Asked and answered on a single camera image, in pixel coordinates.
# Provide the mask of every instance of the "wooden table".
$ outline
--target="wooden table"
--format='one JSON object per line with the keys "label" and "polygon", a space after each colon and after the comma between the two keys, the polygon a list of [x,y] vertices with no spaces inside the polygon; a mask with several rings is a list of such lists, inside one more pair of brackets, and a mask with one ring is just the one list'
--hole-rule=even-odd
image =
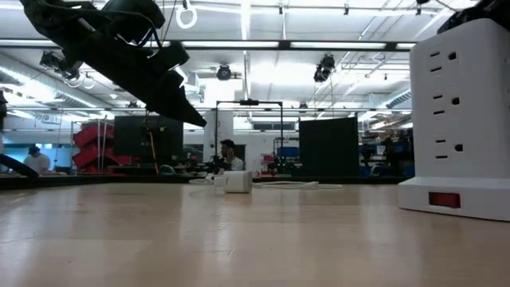
{"label": "wooden table", "polygon": [[510,225],[342,191],[104,184],[0,194],[0,286],[510,286]]}

